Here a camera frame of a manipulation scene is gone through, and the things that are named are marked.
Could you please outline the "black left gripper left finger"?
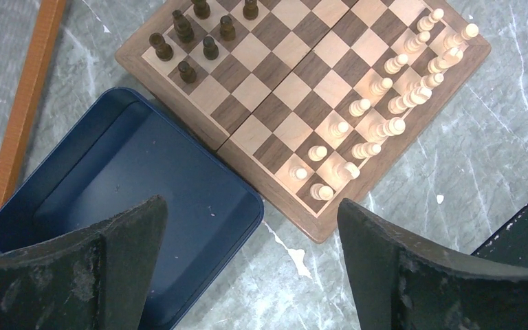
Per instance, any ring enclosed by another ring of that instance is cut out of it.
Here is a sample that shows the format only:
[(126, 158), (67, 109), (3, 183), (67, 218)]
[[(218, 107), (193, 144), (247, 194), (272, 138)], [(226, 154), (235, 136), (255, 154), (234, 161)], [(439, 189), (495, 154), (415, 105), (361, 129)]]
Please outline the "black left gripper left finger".
[(166, 229), (160, 196), (0, 256), (0, 329), (137, 329)]

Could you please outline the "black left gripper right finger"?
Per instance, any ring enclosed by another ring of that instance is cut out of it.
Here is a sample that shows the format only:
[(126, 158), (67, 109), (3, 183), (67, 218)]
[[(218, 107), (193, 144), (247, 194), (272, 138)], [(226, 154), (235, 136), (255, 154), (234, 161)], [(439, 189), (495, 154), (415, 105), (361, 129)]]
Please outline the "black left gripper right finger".
[(350, 199), (337, 222), (362, 329), (528, 329), (528, 267), (451, 250)]

